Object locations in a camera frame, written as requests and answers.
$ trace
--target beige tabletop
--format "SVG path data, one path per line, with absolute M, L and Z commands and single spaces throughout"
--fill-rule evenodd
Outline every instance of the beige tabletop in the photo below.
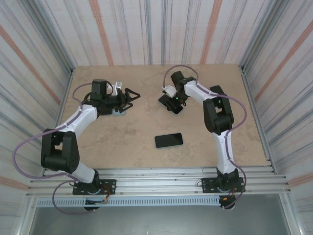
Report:
M 199 72 L 199 82 L 209 88 L 220 85 L 224 92 L 239 99 L 248 109 L 246 122 L 232 133 L 234 159 L 240 165 L 265 165 L 266 159 L 252 116 L 245 88 L 237 65 L 194 65 Z M 91 123 L 78 139 L 81 160 L 92 168 L 141 167 L 204 167 L 217 165 L 215 140 L 203 122 L 202 104 L 188 98 L 187 106 L 175 116 L 158 103 L 163 95 L 162 81 L 170 66 L 93 66 L 77 67 L 63 121 L 78 108 L 72 100 L 73 90 L 94 79 L 106 79 L 112 84 L 123 82 L 141 94 L 134 106 L 124 116 L 101 116 Z M 185 77 L 195 76 L 186 68 L 173 69 L 170 75 L 181 70 Z M 91 86 L 81 88 L 76 94 L 80 100 L 91 91 Z M 242 108 L 231 101 L 235 122 L 244 115 Z M 154 137 L 182 133 L 183 146 L 156 149 Z

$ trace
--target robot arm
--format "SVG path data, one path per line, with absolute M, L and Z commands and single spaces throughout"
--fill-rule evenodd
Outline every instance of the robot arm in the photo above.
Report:
M 196 84 L 193 77 L 185 78 L 181 71 L 173 73 L 171 79 L 174 86 L 163 87 L 163 92 L 166 93 L 165 106 L 168 111 L 175 114 L 182 110 L 182 105 L 186 106 L 188 97 L 193 97 L 199 103 L 203 104 L 204 124 L 209 132 L 215 138 L 218 152 L 217 165 L 217 184 L 221 191 L 229 191 L 230 189 L 240 185 L 241 178 L 237 168 L 230 162 L 226 153 L 225 137 L 228 130 L 232 128 L 234 117 L 231 111 L 229 100 L 226 98 L 216 97 L 210 94 L 224 94 L 220 86 L 211 87 L 210 90 Z M 228 152 L 232 162 L 233 153 L 231 147 L 231 132 L 227 136 Z
M 109 94 L 107 93 L 108 84 L 111 88 Z M 111 115 L 113 112 L 122 113 L 133 106 L 131 102 L 138 99 L 140 94 L 128 88 L 123 93 L 121 86 L 121 82 L 116 82 L 112 86 L 106 80 L 93 80 L 91 92 L 82 102 L 82 110 L 79 107 L 67 121 L 57 127 L 65 126 L 65 128 L 43 136 L 42 167 L 71 174 L 88 186 L 88 192 L 98 191 L 99 175 L 96 170 L 87 167 L 80 161 L 77 138 L 99 116 Z M 72 121 L 80 111 L 80 116 Z

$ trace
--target black smartphone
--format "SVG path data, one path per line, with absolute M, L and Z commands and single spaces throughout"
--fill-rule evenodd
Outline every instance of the black smartphone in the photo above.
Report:
M 181 133 L 155 136 L 155 142 L 156 148 L 167 148 L 184 144 Z
M 166 102 L 170 99 L 168 95 L 163 95 L 158 101 L 166 108 Z M 175 110 L 172 111 L 173 114 L 177 115 L 183 110 L 183 107 L 179 105 Z

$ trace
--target corrugated metal wall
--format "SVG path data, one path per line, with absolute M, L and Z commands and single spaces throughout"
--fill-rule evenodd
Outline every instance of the corrugated metal wall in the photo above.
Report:
M 238 64 L 271 0 L 36 1 L 75 66 Z
M 279 173 L 313 233 L 313 1 L 285 1 L 255 58 L 245 65 Z
M 0 234 L 10 234 L 28 189 L 26 178 L 11 164 L 21 141 L 54 127 L 70 68 L 48 44 L 46 32 L 29 14 L 26 1 L 0 2 Z M 25 144 L 17 161 L 38 175 L 41 139 Z

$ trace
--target metal floor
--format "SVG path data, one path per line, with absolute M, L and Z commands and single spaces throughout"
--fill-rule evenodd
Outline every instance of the metal floor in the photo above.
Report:
M 107 207 L 95 214 L 68 216 L 54 208 L 37 208 L 30 234 L 289 235 L 290 232 L 279 195 L 263 194 L 244 195 L 232 211 L 217 206 Z

